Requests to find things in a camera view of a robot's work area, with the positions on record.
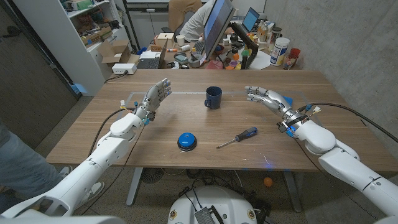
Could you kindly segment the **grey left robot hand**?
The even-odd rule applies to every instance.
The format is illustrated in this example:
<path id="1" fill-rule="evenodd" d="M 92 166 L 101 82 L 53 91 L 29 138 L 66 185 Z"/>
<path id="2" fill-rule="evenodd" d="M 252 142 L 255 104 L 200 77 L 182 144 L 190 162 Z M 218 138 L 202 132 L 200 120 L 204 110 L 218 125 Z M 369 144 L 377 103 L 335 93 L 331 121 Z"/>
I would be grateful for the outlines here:
<path id="1" fill-rule="evenodd" d="M 172 93 L 170 86 L 171 82 L 167 78 L 151 86 L 134 114 L 140 119 L 153 121 L 155 119 L 155 111 L 160 106 L 160 103 Z"/>

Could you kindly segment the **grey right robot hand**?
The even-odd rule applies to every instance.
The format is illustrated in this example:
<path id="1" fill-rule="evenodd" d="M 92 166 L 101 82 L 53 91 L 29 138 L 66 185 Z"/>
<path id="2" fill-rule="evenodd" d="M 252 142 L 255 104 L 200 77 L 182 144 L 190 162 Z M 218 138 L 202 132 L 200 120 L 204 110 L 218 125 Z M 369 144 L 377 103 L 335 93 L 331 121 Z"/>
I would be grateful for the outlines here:
<path id="1" fill-rule="evenodd" d="M 245 86 L 245 90 L 248 94 L 248 101 L 261 103 L 282 118 L 282 122 L 277 124 L 281 132 L 288 129 L 294 132 L 301 127 L 305 115 L 294 110 L 279 93 L 259 86 Z"/>

